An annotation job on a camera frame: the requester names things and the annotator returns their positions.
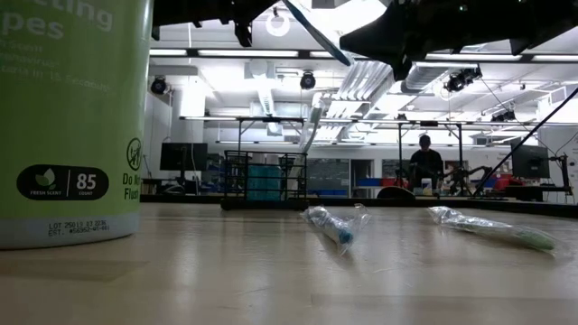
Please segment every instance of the ceiling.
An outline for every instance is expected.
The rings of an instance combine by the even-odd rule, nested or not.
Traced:
[[[253,23],[254,49],[283,50],[313,50],[322,51],[322,47],[309,35],[305,29],[284,10],[278,6],[279,14],[290,22],[288,33],[282,37],[273,36],[267,31],[267,19],[272,15],[269,9],[261,14]],[[274,27],[280,26],[282,18],[272,21]],[[162,27],[162,39],[153,42],[152,48],[196,48],[196,49],[240,49],[234,34],[233,25],[222,25],[219,21],[203,23],[200,29],[192,24],[179,24]],[[508,42],[494,42],[478,48],[479,52],[508,53]],[[534,49],[542,53],[576,53],[578,52],[578,30],[573,29],[552,41]],[[294,102],[311,104],[313,94],[327,88],[339,88],[348,76],[350,68],[336,60],[269,60],[277,70],[289,71],[283,80],[277,79],[273,85],[272,96],[276,102]],[[251,79],[245,79],[245,64],[251,59],[151,59],[152,65],[196,66],[202,72],[211,88],[212,96],[207,97],[207,109],[221,107],[248,107],[253,101],[259,100],[258,85]],[[416,119],[445,118],[448,112],[463,116],[475,116],[481,111],[499,105],[496,97],[503,102],[514,98],[517,110],[536,111],[535,99],[538,95],[547,95],[548,91],[563,86],[563,82],[578,80],[578,66],[567,64],[494,64],[480,65],[483,79],[476,81],[463,92],[452,96],[449,100],[440,95],[440,87],[431,84],[423,94],[419,94],[407,104],[412,110],[407,114]],[[304,70],[312,70],[317,78],[317,89],[301,90],[299,81]],[[167,76],[167,79],[179,85],[183,78]]]

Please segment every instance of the security camera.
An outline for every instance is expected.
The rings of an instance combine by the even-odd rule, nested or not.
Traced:
[[[155,95],[164,95],[171,91],[171,86],[166,82],[165,76],[154,77],[153,84],[151,85],[151,91]]]
[[[313,76],[313,72],[305,71],[303,76],[301,77],[301,89],[303,90],[310,90],[315,88],[315,77]]]

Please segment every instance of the computer monitor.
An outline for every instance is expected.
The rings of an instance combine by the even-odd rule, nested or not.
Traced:
[[[550,178],[548,149],[533,145],[521,145],[512,155],[512,169],[516,177]]]
[[[208,150],[207,144],[164,143],[161,150],[161,170],[204,172],[207,170]]]

